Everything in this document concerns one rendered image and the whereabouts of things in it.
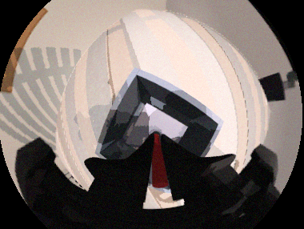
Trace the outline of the dark red peg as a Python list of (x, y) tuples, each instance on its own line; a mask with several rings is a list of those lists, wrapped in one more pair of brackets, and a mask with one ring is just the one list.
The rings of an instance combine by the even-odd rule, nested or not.
[(162, 146), (159, 136), (154, 134), (153, 152), (152, 152), (152, 183), (153, 188), (164, 188), (168, 186), (168, 177), (165, 168), (165, 160), (162, 157)]

